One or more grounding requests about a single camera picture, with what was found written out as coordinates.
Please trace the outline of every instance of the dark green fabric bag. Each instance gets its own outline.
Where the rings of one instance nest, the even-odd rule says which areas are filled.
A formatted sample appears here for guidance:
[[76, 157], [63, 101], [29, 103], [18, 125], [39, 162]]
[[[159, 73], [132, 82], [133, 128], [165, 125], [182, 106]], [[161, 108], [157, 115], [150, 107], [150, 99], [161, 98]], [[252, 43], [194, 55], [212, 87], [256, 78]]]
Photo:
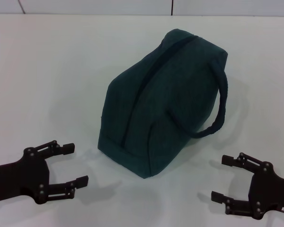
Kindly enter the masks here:
[[[225, 117], [227, 53], [188, 32], [172, 30], [160, 46], [108, 87], [98, 148], [142, 178], [161, 172], [191, 138], [218, 131]], [[220, 107], [209, 128], [218, 93]]]

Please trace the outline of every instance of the white tabletop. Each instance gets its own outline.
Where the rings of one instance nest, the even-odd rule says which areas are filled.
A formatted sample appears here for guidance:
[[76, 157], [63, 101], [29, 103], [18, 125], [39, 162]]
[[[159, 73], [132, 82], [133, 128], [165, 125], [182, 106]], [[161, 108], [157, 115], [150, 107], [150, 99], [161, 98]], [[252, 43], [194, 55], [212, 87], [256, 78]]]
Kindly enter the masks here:
[[[110, 81], [173, 28], [228, 52], [226, 122], [142, 179], [97, 149], [100, 117]], [[252, 173], [222, 166], [222, 155], [270, 161], [284, 177], [284, 17], [0, 15], [0, 165], [52, 140], [76, 151], [48, 159], [50, 183], [88, 175], [88, 187], [44, 205], [0, 201], [0, 227], [284, 226], [283, 213], [258, 221], [210, 200], [248, 199]]]

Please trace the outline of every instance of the white wall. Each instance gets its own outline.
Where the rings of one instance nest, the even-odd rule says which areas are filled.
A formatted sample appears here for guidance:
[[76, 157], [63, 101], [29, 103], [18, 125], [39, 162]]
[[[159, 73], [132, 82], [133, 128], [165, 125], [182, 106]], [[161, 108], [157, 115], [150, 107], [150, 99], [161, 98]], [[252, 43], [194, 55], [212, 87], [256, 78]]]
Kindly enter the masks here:
[[22, 13], [18, 0], [0, 0], [0, 13]]
[[170, 15], [172, 0], [21, 0], [26, 13]]
[[284, 16], [284, 0], [174, 0], [173, 15]]

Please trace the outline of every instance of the zipper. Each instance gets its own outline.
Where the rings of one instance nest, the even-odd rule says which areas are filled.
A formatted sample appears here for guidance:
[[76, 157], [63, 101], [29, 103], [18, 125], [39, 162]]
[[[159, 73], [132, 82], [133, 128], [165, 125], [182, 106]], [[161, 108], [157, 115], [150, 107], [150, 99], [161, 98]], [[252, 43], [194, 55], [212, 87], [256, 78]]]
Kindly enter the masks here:
[[139, 90], [137, 92], [137, 95], [134, 99], [133, 102], [133, 106], [132, 106], [132, 110], [131, 113], [129, 115], [128, 121], [127, 121], [127, 125], [126, 125], [126, 130], [124, 133], [124, 136], [122, 138], [121, 141], [121, 147], [125, 147], [125, 142], [126, 142], [126, 138], [127, 138], [127, 134], [129, 131], [129, 126], [130, 126], [130, 122], [133, 116], [133, 111], [138, 103], [138, 100], [143, 92], [143, 90], [145, 89], [146, 85], [151, 81], [151, 79], [156, 75], [156, 73], [159, 71], [159, 69], [161, 69], [166, 62], [168, 62], [179, 50], [181, 50], [186, 44], [190, 43], [191, 41], [195, 40], [196, 38], [198, 38], [198, 36], [189, 36], [185, 39], [182, 39], [176, 43], [174, 43], [170, 48], [168, 48], [156, 61], [155, 63], [152, 65], [152, 67], [148, 70], [148, 72], [146, 73], [144, 79], [142, 80], [142, 83], [140, 84]]

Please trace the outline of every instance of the bag handle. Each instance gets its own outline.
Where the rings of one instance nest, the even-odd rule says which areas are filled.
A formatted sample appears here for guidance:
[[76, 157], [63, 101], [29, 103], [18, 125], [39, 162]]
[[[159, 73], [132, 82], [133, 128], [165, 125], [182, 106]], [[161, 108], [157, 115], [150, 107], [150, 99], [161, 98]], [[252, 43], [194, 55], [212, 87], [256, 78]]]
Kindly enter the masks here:
[[225, 121], [225, 112], [226, 112], [226, 99], [228, 93], [228, 83], [224, 70], [221, 68], [220, 64], [217, 60], [213, 60], [210, 63], [210, 69], [216, 77], [219, 92], [220, 92], [220, 105], [219, 111], [216, 119], [213, 124], [209, 126], [207, 129], [200, 132], [190, 132], [189, 135], [191, 138], [199, 139], [210, 134], [214, 134], [218, 131], [224, 124]]

